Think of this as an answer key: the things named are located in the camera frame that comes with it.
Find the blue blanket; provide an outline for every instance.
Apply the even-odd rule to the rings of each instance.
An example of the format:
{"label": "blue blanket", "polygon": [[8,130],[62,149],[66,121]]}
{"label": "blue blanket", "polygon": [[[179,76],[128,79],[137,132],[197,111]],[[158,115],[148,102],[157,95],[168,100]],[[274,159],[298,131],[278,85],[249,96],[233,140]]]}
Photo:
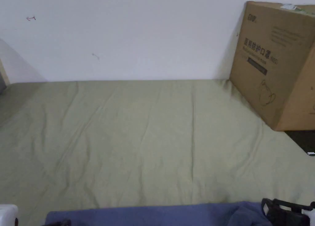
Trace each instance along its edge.
{"label": "blue blanket", "polygon": [[50,212],[46,224],[64,219],[70,219],[72,226],[271,226],[261,211],[260,203],[245,201]]}

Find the bed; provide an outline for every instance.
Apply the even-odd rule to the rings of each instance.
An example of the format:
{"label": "bed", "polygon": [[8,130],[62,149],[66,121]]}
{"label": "bed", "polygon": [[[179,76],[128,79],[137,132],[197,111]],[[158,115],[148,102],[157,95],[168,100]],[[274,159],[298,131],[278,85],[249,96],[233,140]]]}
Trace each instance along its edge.
{"label": "bed", "polygon": [[0,95],[0,203],[49,211],[309,204],[315,161],[228,80],[12,84]]}

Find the printed illustration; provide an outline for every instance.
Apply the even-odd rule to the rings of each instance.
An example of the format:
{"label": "printed illustration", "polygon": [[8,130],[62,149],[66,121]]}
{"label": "printed illustration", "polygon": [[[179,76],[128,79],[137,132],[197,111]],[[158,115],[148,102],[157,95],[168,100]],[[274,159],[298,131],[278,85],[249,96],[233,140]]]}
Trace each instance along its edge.
{"label": "printed illustration", "polygon": [[259,102],[262,106],[273,103],[276,99],[276,94],[272,93],[270,88],[266,84],[266,80],[263,80],[259,86]]}

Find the wrinkled fabric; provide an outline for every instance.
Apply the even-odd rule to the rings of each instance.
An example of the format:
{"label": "wrinkled fabric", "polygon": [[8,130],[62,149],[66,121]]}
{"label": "wrinkled fabric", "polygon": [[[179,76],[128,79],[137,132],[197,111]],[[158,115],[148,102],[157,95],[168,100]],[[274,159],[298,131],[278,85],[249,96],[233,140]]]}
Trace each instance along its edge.
{"label": "wrinkled fabric", "polygon": [[65,219],[72,226],[272,226],[252,202],[50,212],[45,224]]}
{"label": "wrinkled fabric", "polygon": [[50,211],[315,198],[314,158],[224,80],[13,84],[0,140],[0,203],[21,225]]}

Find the white plastic item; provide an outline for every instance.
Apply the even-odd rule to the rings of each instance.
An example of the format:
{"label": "white plastic item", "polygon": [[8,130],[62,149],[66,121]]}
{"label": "white plastic item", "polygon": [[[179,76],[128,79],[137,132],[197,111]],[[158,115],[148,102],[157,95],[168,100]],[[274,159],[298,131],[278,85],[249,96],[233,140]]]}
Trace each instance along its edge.
{"label": "white plastic item", "polygon": [[18,207],[14,204],[0,204],[0,226],[14,226]]}
{"label": "white plastic item", "polygon": [[312,211],[302,211],[302,213],[310,218],[310,226],[315,226],[315,209]]}

